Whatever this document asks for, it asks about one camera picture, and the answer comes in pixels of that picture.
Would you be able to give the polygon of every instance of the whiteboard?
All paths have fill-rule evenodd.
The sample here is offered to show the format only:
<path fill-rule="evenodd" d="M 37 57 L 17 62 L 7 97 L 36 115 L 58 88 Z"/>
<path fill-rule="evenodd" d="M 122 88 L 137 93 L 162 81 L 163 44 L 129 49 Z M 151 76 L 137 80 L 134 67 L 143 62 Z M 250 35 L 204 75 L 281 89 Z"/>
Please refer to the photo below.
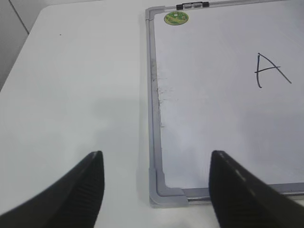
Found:
<path fill-rule="evenodd" d="M 184 12 L 179 26 L 154 19 L 166 185 L 208 187 L 213 150 L 268 184 L 304 182 L 304 1 Z M 262 88 L 258 53 L 279 67 Z M 274 67 L 264 57 L 259 70 Z"/>

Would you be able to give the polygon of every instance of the black marker stroke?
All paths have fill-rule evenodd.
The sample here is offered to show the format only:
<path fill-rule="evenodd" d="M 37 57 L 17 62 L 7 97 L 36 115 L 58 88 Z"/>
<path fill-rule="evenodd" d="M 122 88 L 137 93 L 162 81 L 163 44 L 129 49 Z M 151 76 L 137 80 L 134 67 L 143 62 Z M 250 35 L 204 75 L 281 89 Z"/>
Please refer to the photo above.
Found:
<path fill-rule="evenodd" d="M 260 55 L 257 55 L 257 68 L 256 68 L 256 81 L 257 81 L 257 85 L 258 87 L 262 88 L 261 84 L 260 84 L 260 80 L 258 78 L 258 73 L 259 73 L 259 67 L 260 67 Z"/>
<path fill-rule="evenodd" d="M 263 70 L 259 70 L 259 67 L 260 67 L 260 57 L 263 57 L 264 59 L 266 59 L 269 63 L 271 63 L 274 67 L 268 67 L 268 68 L 265 68 Z M 285 75 L 284 73 L 279 69 L 280 66 L 276 66 L 269 58 L 263 56 L 261 53 L 258 53 L 257 55 L 257 68 L 256 68 L 256 81 L 257 81 L 257 85 L 259 88 L 262 88 L 261 84 L 260 84 L 260 80 L 259 80 L 259 72 L 262 72 L 262 71 L 265 71 L 265 70 L 269 70 L 269 69 L 277 69 L 278 72 L 280 72 L 280 74 L 287 80 L 287 82 L 289 82 L 290 84 L 292 83 Z"/>
<path fill-rule="evenodd" d="M 270 70 L 270 69 L 276 69 L 276 67 L 274 67 L 274 66 L 273 67 L 268 67 L 268 68 L 265 68 L 263 70 L 259 70 L 258 72 L 260 73 L 260 72 L 262 72 L 264 70 Z"/>

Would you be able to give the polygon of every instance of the white surface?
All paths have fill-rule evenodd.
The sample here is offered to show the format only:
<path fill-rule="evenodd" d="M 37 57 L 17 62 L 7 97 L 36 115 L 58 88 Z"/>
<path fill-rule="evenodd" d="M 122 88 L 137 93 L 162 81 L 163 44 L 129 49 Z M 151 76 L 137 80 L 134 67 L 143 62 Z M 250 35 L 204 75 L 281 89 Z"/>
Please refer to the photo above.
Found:
<path fill-rule="evenodd" d="M 266 183 L 304 182 L 304 1 L 186 12 L 181 26 L 155 16 L 166 184 L 208 187 L 213 150 Z M 258 52 L 292 84 L 271 69 L 260 72 L 260 89 Z"/>
<path fill-rule="evenodd" d="M 38 14 L 43 8 L 50 5 L 85 1 L 95 0 L 11 0 L 28 31 L 32 29 Z"/>
<path fill-rule="evenodd" d="M 103 150 L 96 228 L 217 228 L 211 206 L 152 209 L 144 10 L 174 1 L 45 8 L 0 92 L 0 214 Z"/>
<path fill-rule="evenodd" d="M 0 90 L 8 76 L 27 33 L 8 0 L 0 1 Z"/>

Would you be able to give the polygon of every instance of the round sticker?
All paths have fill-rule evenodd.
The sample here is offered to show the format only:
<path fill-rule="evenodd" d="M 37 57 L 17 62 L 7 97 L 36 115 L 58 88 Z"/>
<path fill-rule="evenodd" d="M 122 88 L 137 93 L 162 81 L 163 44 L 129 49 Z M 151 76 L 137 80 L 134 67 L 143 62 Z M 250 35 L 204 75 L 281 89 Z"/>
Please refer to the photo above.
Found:
<path fill-rule="evenodd" d="M 169 25 L 182 25 L 185 24 L 188 19 L 188 15 L 180 11 L 171 12 L 165 16 L 165 22 Z"/>

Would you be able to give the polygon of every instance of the white table surface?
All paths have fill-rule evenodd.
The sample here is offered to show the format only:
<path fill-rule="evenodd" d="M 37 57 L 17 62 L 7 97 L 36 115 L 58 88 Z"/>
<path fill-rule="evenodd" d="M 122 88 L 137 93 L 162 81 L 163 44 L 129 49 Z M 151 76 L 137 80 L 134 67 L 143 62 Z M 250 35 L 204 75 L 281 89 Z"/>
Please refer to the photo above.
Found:
<path fill-rule="evenodd" d="M 102 150 L 96 228 L 218 228 L 211 206 L 152 209 L 148 191 L 148 7 L 105 0 L 42 10 L 0 92 L 0 214 Z"/>

